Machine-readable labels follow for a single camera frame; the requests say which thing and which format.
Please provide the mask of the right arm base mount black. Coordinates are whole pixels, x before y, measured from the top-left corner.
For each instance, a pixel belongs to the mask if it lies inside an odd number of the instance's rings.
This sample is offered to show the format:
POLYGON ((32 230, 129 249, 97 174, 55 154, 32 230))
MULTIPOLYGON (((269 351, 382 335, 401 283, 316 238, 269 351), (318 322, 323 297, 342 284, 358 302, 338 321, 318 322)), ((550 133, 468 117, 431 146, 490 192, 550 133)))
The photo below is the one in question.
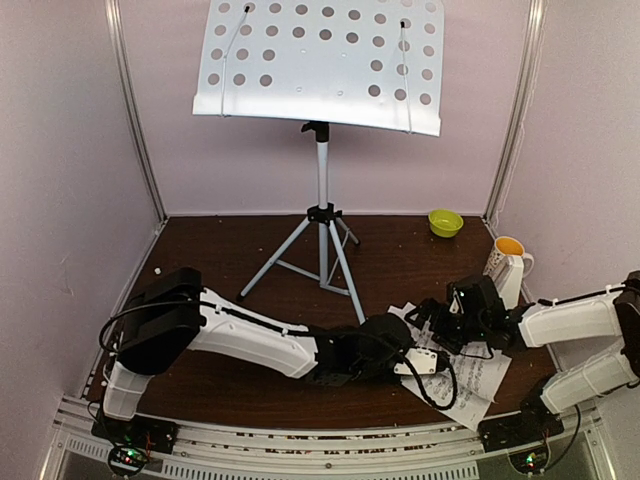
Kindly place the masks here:
POLYGON ((563 432, 564 425, 559 418, 551 417, 538 422, 522 413, 483 420, 478 426, 478 434, 485 452, 543 442, 549 436, 563 432))

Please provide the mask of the sheet music page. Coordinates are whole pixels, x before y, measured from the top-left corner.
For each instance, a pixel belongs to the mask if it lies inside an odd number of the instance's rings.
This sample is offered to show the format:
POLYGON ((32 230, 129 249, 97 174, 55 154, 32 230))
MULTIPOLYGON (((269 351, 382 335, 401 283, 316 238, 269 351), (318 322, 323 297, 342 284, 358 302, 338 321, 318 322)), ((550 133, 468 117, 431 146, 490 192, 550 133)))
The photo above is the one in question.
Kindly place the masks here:
MULTIPOLYGON (((404 318, 404 315, 414 307, 414 304, 407 302, 402 308, 389 306, 387 312, 404 318)), ((428 327, 418 329, 408 323, 407 325, 417 346, 434 351, 444 350, 432 340, 432 332, 428 327)), ((488 359, 490 356, 486 345, 481 342, 467 345, 463 348, 461 355, 450 356, 458 393, 455 405, 440 413, 474 432, 478 430, 480 422, 484 420, 489 407, 494 403, 496 393, 511 364, 511 358, 500 350, 493 350, 493 358, 488 359)), ((402 376, 401 381, 404 388, 426 403, 411 374, 402 376)), ((440 373, 421 376, 421 382, 426 393, 438 405, 446 405, 450 402, 453 384, 451 374, 446 368, 440 373)))

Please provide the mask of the light blue music stand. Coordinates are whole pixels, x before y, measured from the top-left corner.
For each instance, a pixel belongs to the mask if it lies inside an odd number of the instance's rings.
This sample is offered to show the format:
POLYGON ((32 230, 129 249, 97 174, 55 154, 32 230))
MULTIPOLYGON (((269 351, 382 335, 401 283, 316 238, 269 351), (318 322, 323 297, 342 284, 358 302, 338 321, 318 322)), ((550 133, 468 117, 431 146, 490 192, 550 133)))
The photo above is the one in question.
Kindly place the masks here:
POLYGON ((298 120, 315 135, 325 290, 358 296, 345 254, 355 234, 328 198, 334 124, 438 136, 445 9, 440 1, 214 1, 209 7, 197 115, 298 120))

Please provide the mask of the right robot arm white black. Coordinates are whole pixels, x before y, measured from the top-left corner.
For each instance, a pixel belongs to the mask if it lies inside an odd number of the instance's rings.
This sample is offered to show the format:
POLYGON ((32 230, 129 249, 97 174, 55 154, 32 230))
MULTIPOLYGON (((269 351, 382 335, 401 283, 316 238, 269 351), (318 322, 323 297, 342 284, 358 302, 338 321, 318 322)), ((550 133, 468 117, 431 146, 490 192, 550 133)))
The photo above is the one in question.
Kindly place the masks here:
POLYGON ((448 353, 483 343, 490 352, 520 352, 583 344, 575 356, 534 391, 530 405, 513 419, 519 440, 535 440, 551 415, 622 387, 639 385, 639 273, 619 283, 564 299, 509 306, 486 275, 450 283, 442 301, 427 298, 404 315, 448 353))

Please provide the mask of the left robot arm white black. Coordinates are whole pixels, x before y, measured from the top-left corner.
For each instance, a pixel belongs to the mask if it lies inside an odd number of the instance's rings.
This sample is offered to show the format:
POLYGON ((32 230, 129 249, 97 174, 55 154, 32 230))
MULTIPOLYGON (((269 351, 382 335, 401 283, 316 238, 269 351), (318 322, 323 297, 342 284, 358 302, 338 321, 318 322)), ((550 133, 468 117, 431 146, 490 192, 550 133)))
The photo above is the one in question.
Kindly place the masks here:
POLYGON ((322 329, 289 324, 247 310, 202 284, 200 271, 184 267, 156 280, 111 320, 118 340, 102 400, 106 429, 123 444, 144 433, 135 415, 151 379, 186 350, 205 351, 261 365, 308 383, 342 386, 393 373, 414 341, 394 314, 356 327, 322 329))

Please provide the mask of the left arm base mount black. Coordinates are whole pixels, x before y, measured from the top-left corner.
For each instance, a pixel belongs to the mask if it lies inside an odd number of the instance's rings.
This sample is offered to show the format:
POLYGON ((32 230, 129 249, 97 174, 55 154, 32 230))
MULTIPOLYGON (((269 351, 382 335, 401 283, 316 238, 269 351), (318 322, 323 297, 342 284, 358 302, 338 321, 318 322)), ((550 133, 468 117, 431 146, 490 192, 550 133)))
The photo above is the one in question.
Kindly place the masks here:
POLYGON ((130 421, 99 417, 94 421, 91 433, 118 444, 171 454, 178 430, 175 422, 136 415, 130 421))

